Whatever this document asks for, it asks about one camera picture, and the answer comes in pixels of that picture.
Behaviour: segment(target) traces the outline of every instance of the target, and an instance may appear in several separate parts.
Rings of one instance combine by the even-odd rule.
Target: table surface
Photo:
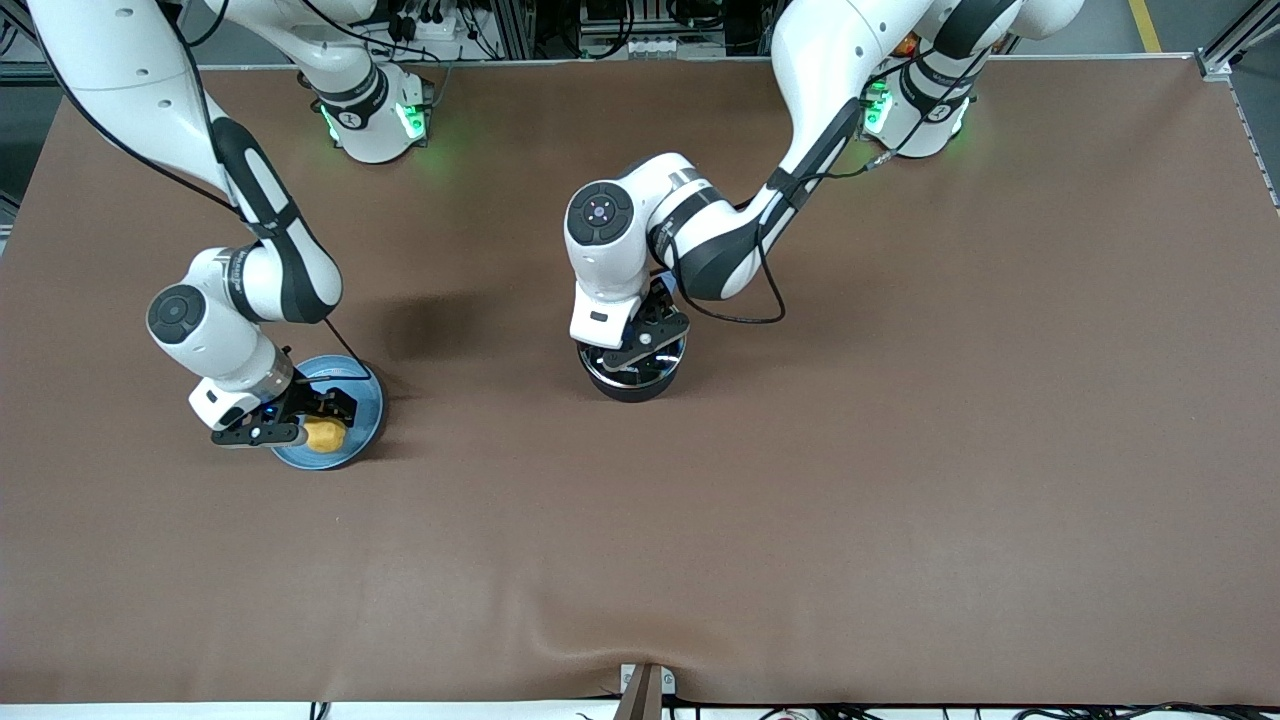
[[[695,318],[639,406],[577,365],[564,202],[663,150],[751,193],[767,64],[457,69],[384,167],[291,72],[207,85],[342,265],[389,425],[333,473],[210,445],[143,313],[248,236],[64,108],[0,261],[0,701],[576,697],[637,660],[699,701],[1280,701],[1280,223],[1193,63],[992,63],[941,156],[805,208],[785,323]]]

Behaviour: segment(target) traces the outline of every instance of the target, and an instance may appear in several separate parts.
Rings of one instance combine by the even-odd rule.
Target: yellow object on plate
[[[333,418],[307,418],[307,447],[315,452],[335,452],[347,439],[347,425]]]

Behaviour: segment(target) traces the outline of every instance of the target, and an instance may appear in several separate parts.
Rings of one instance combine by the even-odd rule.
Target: black round button pad
[[[205,296],[189,284],[165,288],[151,301],[147,327],[165,345],[178,345],[205,318]]]
[[[598,182],[570,200],[564,225],[579,245],[608,245],[631,227],[635,208],[622,186]]]

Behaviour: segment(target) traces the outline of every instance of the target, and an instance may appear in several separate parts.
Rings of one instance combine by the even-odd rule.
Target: white robotic arm
[[[320,99],[334,140],[361,163],[385,163],[426,138],[422,78],[376,64],[361,41],[329,24],[360,22],[376,0],[205,0],[293,60]]]
[[[338,266],[252,135],[204,94],[155,1],[32,0],[31,13],[68,96],[109,141],[209,183],[257,236],[239,249],[197,255],[183,281],[161,291],[147,313],[156,343],[204,378],[191,405],[215,439],[228,446],[303,442],[306,433],[292,423],[252,438],[234,432],[246,415],[271,404],[317,414],[328,404],[334,416],[352,415],[340,391],[321,397],[300,386],[292,363],[257,325],[324,320],[342,299]]]
[[[678,154],[579,190],[563,225],[577,279],[570,334],[595,386],[616,400],[648,400],[669,384],[682,356],[689,319],[675,309],[673,288],[650,281],[646,255],[671,269],[690,300],[737,295],[863,126],[864,88],[899,41],[914,29],[937,50],[925,49],[929,64],[922,55],[886,72],[886,87],[904,101],[878,129],[865,128],[891,149],[865,169],[942,149],[959,131],[987,47],[1024,5],[1037,12],[1027,27],[1052,32],[1080,0],[794,0],[772,50],[791,145],[745,206],[730,204]],[[916,74],[924,79],[914,82]]]

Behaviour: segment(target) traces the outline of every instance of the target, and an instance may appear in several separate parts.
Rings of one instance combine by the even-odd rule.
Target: brown table
[[[248,236],[64,108],[0,260],[0,701],[572,697],[636,660],[700,701],[1280,701],[1280,224],[1190,61],[993,63],[942,156],[818,192],[786,323],[695,319],[641,406],[575,359],[564,202],[667,149],[753,192],[768,65],[458,69],[387,167],[291,72],[209,87],[390,424],[324,474],[210,445],[143,313]]]

